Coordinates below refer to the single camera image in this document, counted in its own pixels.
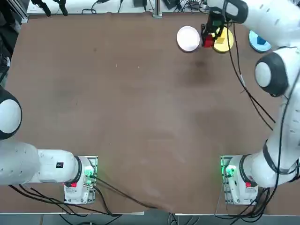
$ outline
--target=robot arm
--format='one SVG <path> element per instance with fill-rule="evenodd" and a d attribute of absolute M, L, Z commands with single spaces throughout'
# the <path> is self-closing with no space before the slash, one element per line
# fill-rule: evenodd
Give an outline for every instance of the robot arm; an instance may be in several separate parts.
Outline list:
<path fill-rule="evenodd" d="M 300 81 L 296 78 L 300 72 L 300 9 L 287 0 L 208 0 L 207 5 L 279 47 L 255 66 L 258 85 L 271 96 L 282 97 L 274 130 L 260 152 L 233 156 L 226 169 L 233 203 L 250 204 L 258 186 L 276 185 L 281 120 L 294 84 L 283 122 L 278 184 L 299 175 Z"/>
<path fill-rule="evenodd" d="M 65 201 L 94 202 L 97 157 L 74 156 L 64 150 L 36 149 L 10 139 L 22 122 L 18 100 L 0 86 L 0 185 L 64 183 Z"/>

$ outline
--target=table surface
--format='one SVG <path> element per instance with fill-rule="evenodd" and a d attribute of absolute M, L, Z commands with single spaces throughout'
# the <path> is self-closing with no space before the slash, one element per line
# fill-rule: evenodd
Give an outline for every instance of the table surface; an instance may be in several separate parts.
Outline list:
<path fill-rule="evenodd" d="M 213 214 L 222 182 L 220 155 L 257 152 L 270 131 L 241 93 L 228 54 L 178 49 L 178 29 L 200 29 L 206 18 L 31 18 L 22 25 L 7 82 L 23 110 L 15 138 L 40 149 L 98 155 L 101 178 L 163 210 Z M 237 25 L 237 36 L 246 85 L 276 117 L 280 99 L 263 92 L 254 79 L 262 55 L 249 46 L 247 29 Z M 62 199 L 60 184 L 35 187 Z M 279 186 L 266 213 L 300 215 L 298 189 L 297 182 Z M 7 203 L 0 212 L 60 212 L 8 187 L 0 191 L 0 201 Z M 103 192 L 113 212 L 145 210 Z M 99 199 L 89 207 L 103 210 Z M 231 206 L 228 212 L 240 209 Z M 226 213 L 223 194 L 218 213 Z"/>

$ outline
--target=wire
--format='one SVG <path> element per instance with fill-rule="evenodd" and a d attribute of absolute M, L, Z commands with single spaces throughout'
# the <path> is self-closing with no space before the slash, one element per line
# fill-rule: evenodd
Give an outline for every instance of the wire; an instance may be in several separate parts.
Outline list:
<path fill-rule="evenodd" d="M 136 200 L 135 198 L 133 198 L 133 197 L 131 197 L 131 196 L 125 194 L 124 192 L 118 190 L 118 189 L 115 188 L 114 186 L 110 185 L 109 183 L 107 183 L 106 181 L 104 181 L 104 180 L 102 180 L 102 179 L 100 179 L 100 178 L 98 178 L 98 177 L 95 177 L 95 176 L 90 176 L 90 177 L 91 177 L 91 178 L 94 178 L 94 179 L 97 179 L 98 181 L 104 183 L 105 185 L 109 186 L 109 187 L 112 188 L 113 190 L 117 191 L 117 192 L 118 192 L 119 194 L 121 194 L 122 196 L 124 196 L 124 197 L 126 197 L 126 198 L 128 198 L 128 199 L 130 199 L 130 200 L 132 200 L 132 201 L 134 201 L 134 202 L 136 202 L 136 203 L 138 203 L 138 204 L 140 204 L 141 206 L 144 206 L 144 207 L 149 208 L 149 209 L 157 209 L 157 207 L 154 207 L 154 206 L 151 206 L 151 205 L 147 205 L 147 204 L 144 204 L 144 203 L 142 203 L 142 202 Z"/>
<path fill-rule="evenodd" d="M 84 9 L 81 11 L 81 15 L 83 14 L 84 11 L 90 11 L 92 14 L 96 14 L 97 11 L 94 10 L 93 8 L 94 8 L 94 6 L 95 6 L 96 4 L 98 4 L 98 3 L 100 3 L 100 1 L 97 0 L 97 1 L 92 5 L 91 8 L 84 8 Z"/>
<path fill-rule="evenodd" d="M 237 53 L 237 61 L 238 61 L 238 69 L 239 69 L 239 73 L 240 76 L 242 76 L 242 72 L 240 69 L 240 55 L 239 55 L 239 47 L 238 47 L 238 42 L 237 42 L 237 38 L 236 38 L 236 32 L 235 32 L 235 23 L 233 23 L 233 34 L 234 34 L 234 39 L 235 39 L 235 46 L 236 46 L 236 53 Z M 255 103 L 258 104 L 258 106 L 268 115 L 268 117 L 275 123 L 274 119 L 270 116 L 270 114 L 258 103 L 258 101 L 250 94 L 250 92 L 247 90 L 244 82 L 241 80 L 241 78 L 239 77 L 237 70 L 234 66 L 234 62 L 233 62 L 233 57 L 232 57 L 232 53 L 231 53 L 231 49 L 230 49 L 230 44 L 229 44 L 229 34 L 227 32 L 227 42 L 228 42 L 228 48 L 229 48 L 229 56 L 230 56 L 230 60 L 231 60 L 231 64 L 233 66 L 233 69 L 235 71 L 235 74 L 239 80 L 239 82 L 241 83 L 242 87 L 244 88 L 244 90 L 246 91 L 246 93 L 248 94 L 252 105 L 254 106 L 256 112 L 258 113 L 258 115 L 260 116 L 260 118 L 263 120 L 263 122 L 271 129 L 272 127 L 268 124 L 268 122 L 265 120 L 265 118 L 261 115 L 261 113 L 259 112 L 258 108 L 256 107 Z"/>
<path fill-rule="evenodd" d="M 18 192 L 19 194 L 27 197 L 27 198 L 30 198 L 30 199 L 33 199 L 33 200 L 37 200 L 39 202 L 43 202 L 43 203 L 47 203 L 47 204 L 58 204 L 58 205 L 68 205 L 68 206 L 73 206 L 73 207 L 77 207 L 77 208 L 80 208 L 80 209 L 84 209 L 84 210 L 88 210 L 88 211 L 92 211 L 92 212 L 97 212 L 97 213 L 101 213 L 101 214 L 105 214 L 105 215 L 108 215 L 108 213 L 105 213 L 105 212 L 101 212 L 101 211 L 98 211 L 98 210 L 94 210 L 94 209 L 90 209 L 90 208 L 87 208 L 87 207 L 83 207 L 83 206 L 80 206 L 80 205 L 75 205 L 75 204 L 68 204 L 68 203 L 64 203 L 64 202 L 59 202 L 58 201 L 57 203 L 53 203 L 53 202 L 49 202 L 49 201 L 46 201 L 44 199 L 39 199 L 39 198 L 35 198 L 35 197 L 32 197 L 28 194 L 25 194 L 23 193 L 22 191 L 20 191 L 19 189 L 17 189 L 16 187 L 14 187 L 13 185 L 9 185 L 10 188 L 12 188 L 14 191 Z"/>
<path fill-rule="evenodd" d="M 70 223 L 69 221 L 67 221 L 67 219 L 65 219 L 61 214 L 59 214 L 59 216 L 69 225 L 73 225 L 72 223 Z"/>
<path fill-rule="evenodd" d="M 63 203 L 63 202 L 61 202 L 61 201 L 59 201 L 59 200 L 57 200 L 57 199 L 55 199 L 55 198 L 49 198 L 49 197 L 43 195 L 42 193 L 38 192 L 38 191 L 35 190 L 34 188 L 31 188 L 31 190 L 33 190 L 33 191 L 35 191 L 36 193 L 38 193 L 38 195 L 35 194 L 35 193 L 32 193 L 32 192 L 30 192 L 30 191 L 28 191 L 28 190 L 26 190 L 21 184 L 19 184 L 19 187 L 20 187 L 24 192 L 26 192 L 27 194 L 30 194 L 30 195 L 33 195 L 33 196 L 37 196 L 37 197 L 42 197 L 42 198 L 48 199 L 49 201 L 51 201 L 51 202 L 53 202 L 54 204 L 56 204 L 58 207 L 60 207 L 63 211 L 65 211 L 65 212 L 66 212 L 67 214 L 69 214 L 69 215 L 72 215 L 72 216 L 78 216 L 78 217 L 86 217 L 86 216 L 87 216 L 87 215 L 79 215 L 79 214 L 75 213 L 68 205 L 66 205 L 66 207 L 68 207 L 72 213 L 68 212 L 67 210 L 65 210 L 63 207 L 61 207 L 59 204 L 57 204 L 57 203 L 54 202 L 54 201 L 57 201 L 58 203 Z"/>
<path fill-rule="evenodd" d="M 95 188 L 95 190 L 100 194 L 106 212 L 107 212 L 111 217 L 118 217 L 119 215 L 112 214 L 112 212 L 108 209 L 107 204 L 106 204 L 105 199 L 104 199 L 104 196 L 103 196 L 102 192 L 100 191 L 100 189 L 99 189 L 98 187 L 94 187 L 94 188 Z"/>
<path fill-rule="evenodd" d="M 174 216 L 174 214 L 173 214 L 173 213 L 171 213 L 171 217 L 173 217 L 173 219 L 174 219 L 173 221 L 175 221 L 175 222 L 176 222 L 176 224 L 178 225 L 178 221 L 177 221 L 177 219 L 175 218 L 175 216 Z"/>
<path fill-rule="evenodd" d="M 120 9 L 121 9 L 121 6 L 122 6 L 122 3 L 123 3 L 123 0 L 120 0 L 120 6 L 119 6 L 119 9 L 118 9 L 118 12 L 117 12 L 117 13 L 119 13 L 119 12 L 120 12 Z"/>
<path fill-rule="evenodd" d="M 152 5 L 152 2 L 151 2 L 151 0 L 149 0 L 149 2 L 150 2 L 150 5 L 151 5 L 151 8 L 152 8 L 152 10 L 153 10 L 153 12 L 155 11 L 155 9 L 154 9 L 154 7 L 153 7 L 153 5 Z"/>
<path fill-rule="evenodd" d="M 111 224 L 113 221 L 119 219 L 122 215 L 119 215 L 118 217 L 116 217 L 115 219 L 112 219 L 111 221 L 109 221 L 108 223 L 104 224 L 104 225 L 109 225 Z"/>
<path fill-rule="evenodd" d="M 192 225 L 195 225 L 196 223 L 198 223 L 199 219 L 200 219 L 200 216 L 198 217 L 198 219 Z"/>

